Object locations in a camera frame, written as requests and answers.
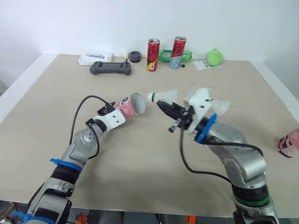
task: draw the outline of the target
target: badminton shuttlecock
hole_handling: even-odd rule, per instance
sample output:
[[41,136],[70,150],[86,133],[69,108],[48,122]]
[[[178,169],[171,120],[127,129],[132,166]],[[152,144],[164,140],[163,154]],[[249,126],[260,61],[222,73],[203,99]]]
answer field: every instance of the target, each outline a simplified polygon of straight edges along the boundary
[[164,101],[168,104],[172,104],[172,102],[175,102],[178,96],[178,90],[168,90],[165,92],[159,92],[159,93],[150,93],[148,95],[148,100],[150,102],[157,102],[157,101]]

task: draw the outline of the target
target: green ring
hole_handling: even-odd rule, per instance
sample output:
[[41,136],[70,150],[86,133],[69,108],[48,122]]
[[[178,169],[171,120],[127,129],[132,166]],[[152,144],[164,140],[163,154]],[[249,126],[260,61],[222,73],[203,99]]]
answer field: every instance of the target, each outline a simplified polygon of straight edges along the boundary
[[269,194],[267,195],[267,197],[265,199],[263,199],[261,201],[257,201],[257,202],[245,201],[245,200],[240,199],[240,198],[238,198],[236,196],[235,196],[235,198],[241,204],[244,204],[244,205],[249,206],[249,207],[260,207],[260,206],[266,205],[269,202],[269,200],[270,200]]

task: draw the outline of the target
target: small black object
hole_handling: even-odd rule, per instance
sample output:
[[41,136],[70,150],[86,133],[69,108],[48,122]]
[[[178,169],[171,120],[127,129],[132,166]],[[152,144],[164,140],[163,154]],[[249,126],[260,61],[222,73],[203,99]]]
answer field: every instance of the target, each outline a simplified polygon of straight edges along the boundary
[[121,73],[128,76],[131,74],[131,64],[129,62],[95,62],[89,70],[94,75],[98,73]]
[[[184,113],[186,112],[185,108],[181,107],[180,105],[176,103],[172,103],[172,105],[164,102],[164,101],[157,101],[158,107],[169,117],[171,117],[174,120],[177,120],[179,118],[183,118]],[[193,119],[192,116],[194,114],[194,110],[192,107],[188,110],[186,122],[185,122],[185,130],[187,130],[192,123]]]
[[131,51],[130,52],[130,61],[133,63],[140,62],[141,53],[139,51]]
[[90,118],[88,121],[85,122],[85,125],[94,124],[94,119]]
[[106,114],[108,114],[108,113],[114,111],[115,109],[114,109],[113,105],[114,105],[115,103],[116,103],[116,102],[112,102],[112,103],[109,103],[109,104],[103,106],[101,109],[99,109],[99,110],[97,111],[97,114],[100,115],[100,116],[104,116],[104,115],[106,115]]

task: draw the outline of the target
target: paper cup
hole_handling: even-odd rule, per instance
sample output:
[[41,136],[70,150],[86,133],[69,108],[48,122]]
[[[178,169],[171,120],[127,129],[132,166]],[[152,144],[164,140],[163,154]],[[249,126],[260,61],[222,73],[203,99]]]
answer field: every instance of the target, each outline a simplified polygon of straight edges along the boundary
[[299,155],[299,128],[278,139],[275,144],[280,154],[287,158]]
[[145,101],[139,93],[135,92],[131,96],[122,99],[113,105],[115,109],[119,108],[125,117],[130,117],[145,112]]

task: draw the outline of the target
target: orange object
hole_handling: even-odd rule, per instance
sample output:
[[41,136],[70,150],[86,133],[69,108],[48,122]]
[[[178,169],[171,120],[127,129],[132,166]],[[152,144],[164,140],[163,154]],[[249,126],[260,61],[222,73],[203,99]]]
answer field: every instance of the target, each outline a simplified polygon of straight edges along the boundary
[[87,224],[87,216],[79,213],[75,217],[76,224]]
[[185,216],[189,224],[195,224],[196,216]]

